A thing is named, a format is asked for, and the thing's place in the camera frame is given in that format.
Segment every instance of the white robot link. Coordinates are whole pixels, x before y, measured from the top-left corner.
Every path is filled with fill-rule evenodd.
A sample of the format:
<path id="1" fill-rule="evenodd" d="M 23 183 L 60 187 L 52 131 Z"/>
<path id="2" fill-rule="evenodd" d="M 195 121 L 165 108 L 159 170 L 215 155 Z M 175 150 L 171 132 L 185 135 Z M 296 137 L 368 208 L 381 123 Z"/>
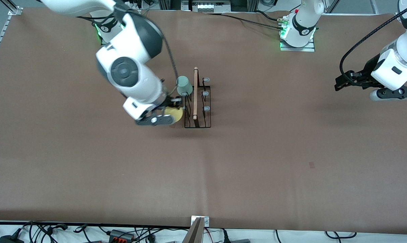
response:
<path id="1" fill-rule="evenodd" d="M 370 99 L 373 101 L 407 99 L 407 86 L 404 85 L 407 82 L 407 0 L 398 1 L 398 11 L 399 14 L 392 20 L 399 16 L 406 32 L 385 46 L 380 54 L 369 60 L 363 70 L 357 73 L 354 71 L 343 72 L 343 61 L 348 54 L 389 22 L 382 24 L 363 40 L 360 40 L 341 60 L 342 75 L 336 78 L 336 91 L 347 86 L 361 86 L 363 89 L 376 87 L 381 89 L 376 89 L 370 93 Z"/>
<path id="2" fill-rule="evenodd" d="M 283 31 L 280 31 L 280 39 L 293 47 L 303 47 L 313 38 L 316 31 L 316 24 L 324 13 L 324 3 L 322 0 L 302 0 L 298 12 L 291 12 L 283 19 L 288 20 L 282 23 Z"/>
<path id="3" fill-rule="evenodd" d="M 164 38 L 151 20 L 134 12 L 120 0 L 42 2 L 52 11 L 71 17 L 87 13 L 91 16 L 107 14 L 100 19 L 108 22 L 109 19 L 117 20 L 111 22 L 110 29 L 105 29 L 106 32 L 100 29 L 102 26 L 98 26 L 107 42 L 96 53 L 99 71 L 126 97 L 123 108 L 136 124 L 171 125 L 179 120 L 180 117 L 167 114 L 165 110 L 179 109 L 181 99 L 170 97 L 162 80 L 145 65 L 161 52 Z"/>

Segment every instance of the brown tabletop surface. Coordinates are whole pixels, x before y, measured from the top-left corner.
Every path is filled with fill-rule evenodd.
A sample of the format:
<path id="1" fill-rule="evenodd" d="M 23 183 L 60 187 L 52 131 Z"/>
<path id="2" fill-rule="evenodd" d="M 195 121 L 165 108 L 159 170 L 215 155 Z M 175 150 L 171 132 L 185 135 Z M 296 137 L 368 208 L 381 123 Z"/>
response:
<path id="1" fill-rule="evenodd" d="M 333 87 L 343 54 L 390 15 L 322 16 L 313 53 L 280 51 L 276 30 L 223 16 L 148 17 L 180 75 L 193 80 L 197 66 L 211 79 L 213 127 L 136 126 L 97 71 L 95 29 L 26 8 L 0 46 L 0 220 L 187 226 L 207 215 L 211 227 L 407 234 L 407 101 Z M 403 31 L 379 31 L 345 70 Z M 147 65 L 173 88 L 165 48 Z"/>

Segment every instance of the gray floor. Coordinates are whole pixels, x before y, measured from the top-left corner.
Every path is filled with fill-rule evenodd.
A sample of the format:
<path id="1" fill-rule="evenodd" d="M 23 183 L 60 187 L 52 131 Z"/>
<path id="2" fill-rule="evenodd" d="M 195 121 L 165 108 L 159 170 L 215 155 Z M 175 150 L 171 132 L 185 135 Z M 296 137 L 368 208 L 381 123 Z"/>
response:
<path id="1" fill-rule="evenodd" d="M 36 0 L 13 0 L 14 3 L 21 7 L 40 7 L 42 3 Z M 376 3 L 376 9 L 379 14 L 395 13 L 397 11 L 398 0 L 341 0 L 334 10 L 334 13 L 348 13 L 348 14 L 373 14 L 371 2 Z M 277 5 L 273 8 L 268 8 L 259 4 L 260 10 L 276 11 L 276 10 L 290 10 L 296 5 L 299 5 L 301 0 L 279 0 Z M 0 34 L 7 20 L 8 9 L 0 2 Z"/>

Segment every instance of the yellow disc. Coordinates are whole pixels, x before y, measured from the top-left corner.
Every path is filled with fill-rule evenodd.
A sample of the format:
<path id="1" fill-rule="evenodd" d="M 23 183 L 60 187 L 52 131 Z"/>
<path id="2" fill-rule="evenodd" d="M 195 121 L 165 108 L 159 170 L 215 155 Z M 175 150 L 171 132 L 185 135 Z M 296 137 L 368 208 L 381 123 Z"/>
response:
<path id="1" fill-rule="evenodd" d="M 175 119 L 175 122 L 179 121 L 183 114 L 184 114 L 184 110 L 181 108 L 178 109 L 178 108 L 174 108 L 174 107 L 166 107 L 166 109 L 165 109 L 165 115 L 173 116 Z"/>

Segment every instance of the wooden stick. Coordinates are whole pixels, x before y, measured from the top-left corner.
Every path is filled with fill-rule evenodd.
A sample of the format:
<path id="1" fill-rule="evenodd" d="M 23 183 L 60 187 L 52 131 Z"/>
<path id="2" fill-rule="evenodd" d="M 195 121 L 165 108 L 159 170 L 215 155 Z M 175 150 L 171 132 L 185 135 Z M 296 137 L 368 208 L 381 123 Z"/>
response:
<path id="1" fill-rule="evenodd" d="M 197 66 L 194 67 L 194 97 L 193 97 L 193 120 L 197 119 L 197 88 L 199 82 Z"/>

